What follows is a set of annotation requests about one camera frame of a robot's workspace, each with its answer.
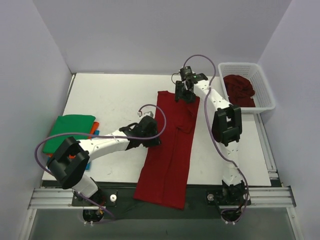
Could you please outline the red t shirt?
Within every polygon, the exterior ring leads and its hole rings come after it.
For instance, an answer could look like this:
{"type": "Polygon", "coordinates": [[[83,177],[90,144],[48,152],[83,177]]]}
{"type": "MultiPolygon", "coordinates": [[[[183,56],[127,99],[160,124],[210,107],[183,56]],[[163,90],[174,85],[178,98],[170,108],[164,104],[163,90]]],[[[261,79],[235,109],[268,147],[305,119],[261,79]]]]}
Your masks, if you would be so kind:
{"type": "Polygon", "coordinates": [[[200,99],[175,101],[168,91],[157,94],[158,129],[164,129],[161,144],[150,147],[133,195],[135,200],[182,210],[200,99]]]}

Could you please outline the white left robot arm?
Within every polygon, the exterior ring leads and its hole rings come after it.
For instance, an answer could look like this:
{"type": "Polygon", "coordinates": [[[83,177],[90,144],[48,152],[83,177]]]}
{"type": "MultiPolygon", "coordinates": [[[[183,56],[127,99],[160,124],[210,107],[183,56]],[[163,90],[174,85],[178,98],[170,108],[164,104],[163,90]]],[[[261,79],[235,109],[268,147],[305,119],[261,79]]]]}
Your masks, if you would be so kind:
{"type": "Polygon", "coordinates": [[[102,156],[127,151],[143,145],[161,144],[157,121],[146,115],[140,122],[121,127],[111,134],[91,139],[66,138],[48,160],[46,166],[63,189],[73,189],[90,206],[102,201],[103,193],[96,182],[85,174],[86,166],[102,156]]]}

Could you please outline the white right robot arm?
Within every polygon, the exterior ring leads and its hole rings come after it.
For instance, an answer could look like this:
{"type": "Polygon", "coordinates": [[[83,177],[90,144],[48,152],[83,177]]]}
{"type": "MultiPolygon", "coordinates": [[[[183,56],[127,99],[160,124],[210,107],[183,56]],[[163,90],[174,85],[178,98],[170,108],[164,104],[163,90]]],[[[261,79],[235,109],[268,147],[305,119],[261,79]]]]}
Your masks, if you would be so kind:
{"type": "Polygon", "coordinates": [[[241,108],[225,100],[211,87],[203,73],[194,73],[190,66],[182,67],[175,82],[175,101],[194,103],[196,97],[204,101],[204,116],[211,140],[224,160],[220,199],[235,204],[246,197],[247,182],[239,169],[238,143],[242,127],[241,108]]]}

